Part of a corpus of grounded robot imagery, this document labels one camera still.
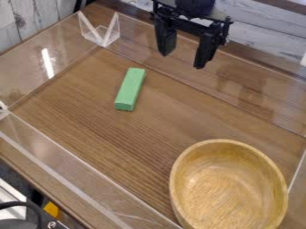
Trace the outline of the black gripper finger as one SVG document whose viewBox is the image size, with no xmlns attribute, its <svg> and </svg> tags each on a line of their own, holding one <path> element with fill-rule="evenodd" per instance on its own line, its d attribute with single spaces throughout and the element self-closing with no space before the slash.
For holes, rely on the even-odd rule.
<svg viewBox="0 0 306 229">
<path fill-rule="evenodd" d="M 159 52 L 167 56 L 175 50 L 176 30 L 160 16 L 154 16 L 155 39 Z"/>
<path fill-rule="evenodd" d="M 208 32 L 199 36 L 198 51 L 195 56 L 194 67 L 202 69 L 206 63 L 212 59 L 219 46 L 219 37 Z"/>
</svg>

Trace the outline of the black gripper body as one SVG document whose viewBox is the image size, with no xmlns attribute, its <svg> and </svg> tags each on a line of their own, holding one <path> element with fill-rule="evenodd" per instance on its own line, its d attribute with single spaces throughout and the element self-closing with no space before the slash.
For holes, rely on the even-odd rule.
<svg viewBox="0 0 306 229">
<path fill-rule="evenodd" d="M 158 40 L 167 33 L 183 30 L 200 36 L 206 31 L 228 42 L 232 19 L 215 6 L 216 0 L 152 0 L 152 21 Z"/>
</svg>

